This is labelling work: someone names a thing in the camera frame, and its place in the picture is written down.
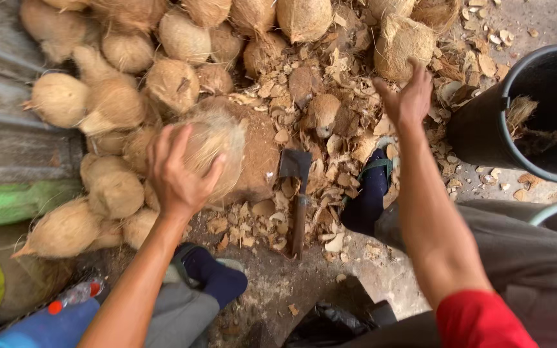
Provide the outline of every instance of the red sleeve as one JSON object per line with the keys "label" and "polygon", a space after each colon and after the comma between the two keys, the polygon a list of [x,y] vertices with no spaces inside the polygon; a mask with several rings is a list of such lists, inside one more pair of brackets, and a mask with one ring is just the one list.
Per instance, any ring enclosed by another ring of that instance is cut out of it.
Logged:
{"label": "red sleeve", "polygon": [[465,290],[437,307],[437,329],[444,348],[538,348],[498,294]]}

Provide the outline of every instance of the sock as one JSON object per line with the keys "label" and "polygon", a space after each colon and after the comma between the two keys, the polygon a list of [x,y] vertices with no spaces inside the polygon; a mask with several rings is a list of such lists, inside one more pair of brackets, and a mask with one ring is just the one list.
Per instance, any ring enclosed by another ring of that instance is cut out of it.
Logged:
{"label": "sock", "polygon": [[188,276],[202,284],[204,293],[216,298],[220,309],[240,296],[248,285],[244,273],[216,262],[206,249],[193,249],[182,262]]}
{"label": "sock", "polygon": [[[385,151],[376,149],[366,164],[385,158]],[[384,194],[388,192],[385,167],[367,170],[360,179],[359,189],[360,194],[341,213],[341,222],[351,231],[374,237],[375,221],[384,211]]]}

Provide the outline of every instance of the hand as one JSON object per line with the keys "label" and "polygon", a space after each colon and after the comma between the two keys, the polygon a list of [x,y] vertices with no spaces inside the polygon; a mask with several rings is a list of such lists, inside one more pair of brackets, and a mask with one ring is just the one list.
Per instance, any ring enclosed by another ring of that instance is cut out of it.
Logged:
{"label": "hand", "polygon": [[431,74],[416,59],[409,58],[408,62],[412,65],[414,73],[410,83],[400,93],[391,91],[381,78],[373,79],[373,86],[382,97],[384,108],[399,133],[422,126],[431,106]]}
{"label": "hand", "polygon": [[192,125],[177,130],[171,140],[173,125],[168,125],[147,146],[148,179],[160,202],[160,215],[164,218],[197,213],[214,190],[225,166],[225,155],[218,155],[205,177],[184,166],[184,153]]}

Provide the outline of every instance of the forearm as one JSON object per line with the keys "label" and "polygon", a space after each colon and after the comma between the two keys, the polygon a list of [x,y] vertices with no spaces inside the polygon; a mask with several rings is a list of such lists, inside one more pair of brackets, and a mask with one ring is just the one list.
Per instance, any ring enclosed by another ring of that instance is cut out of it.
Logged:
{"label": "forearm", "polygon": [[100,307],[79,347],[142,347],[166,268],[189,214],[159,217]]}
{"label": "forearm", "polygon": [[449,201],[421,126],[399,126],[400,221],[407,251],[433,308],[461,289],[490,289],[474,236]]}

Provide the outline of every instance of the red bottle cap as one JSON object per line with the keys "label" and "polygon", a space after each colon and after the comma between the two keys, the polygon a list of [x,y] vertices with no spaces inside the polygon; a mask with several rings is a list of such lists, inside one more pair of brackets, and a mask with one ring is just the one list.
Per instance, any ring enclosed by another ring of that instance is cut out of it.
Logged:
{"label": "red bottle cap", "polygon": [[61,301],[57,300],[57,301],[53,301],[51,302],[50,305],[48,305],[48,312],[50,314],[57,314],[59,312],[61,312],[61,310],[64,308],[63,304],[61,304]]}
{"label": "red bottle cap", "polygon": [[89,296],[91,297],[98,295],[98,292],[100,292],[100,284],[98,283],[90,283],[89,288],[90,288]]}

